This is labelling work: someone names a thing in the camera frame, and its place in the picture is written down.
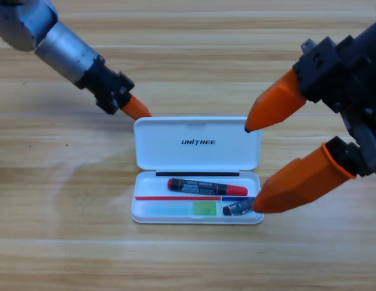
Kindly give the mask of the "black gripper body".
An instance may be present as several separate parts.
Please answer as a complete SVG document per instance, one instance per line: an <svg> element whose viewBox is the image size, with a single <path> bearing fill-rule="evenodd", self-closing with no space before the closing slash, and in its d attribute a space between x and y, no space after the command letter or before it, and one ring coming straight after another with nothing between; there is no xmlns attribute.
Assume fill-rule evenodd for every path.
<svg viewBox="0 0 376 291"><path fill-rule="evenodd" d="M358 175L376 174L376 21L338 44L305 41L293 65L300 93L339 113L359 146Z"/></svg>
<svg viewBox="0 0 376 291"><path fill-rule="evenodd" d="M114 72L105 65L102 56L97 56L88 70L84 71L79 81L75 82L79 89L87 89L96 98L96 105L109 115L117 110L125 111L133 116L135 98L131 94L134 88L133 81L122 72Z"/></svg>

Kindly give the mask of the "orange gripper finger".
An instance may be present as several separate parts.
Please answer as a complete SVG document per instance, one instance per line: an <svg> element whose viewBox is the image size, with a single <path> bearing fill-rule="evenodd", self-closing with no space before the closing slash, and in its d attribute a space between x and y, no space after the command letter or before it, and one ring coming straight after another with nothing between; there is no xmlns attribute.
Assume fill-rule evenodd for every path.
<svg viewBox="0 0 376 291"><path fill-rule="evenodd" d="M252 210L263 214L285 212L314 202L350 179L372 173L360 148L336 136L268 178Z"/></svg>
<svg viewBox="0 0 376 291"><path fill-rule="evenodd" d="M119 108L132 119L152 117L149 109L130 93L124 95Z"/></svg>
<svg viewBox="0 0 376 291"><path fill-rule="evenodd" d="M247 133L283 122L305 105L296 73L290 69L254 102L245 123Z"/></svg>

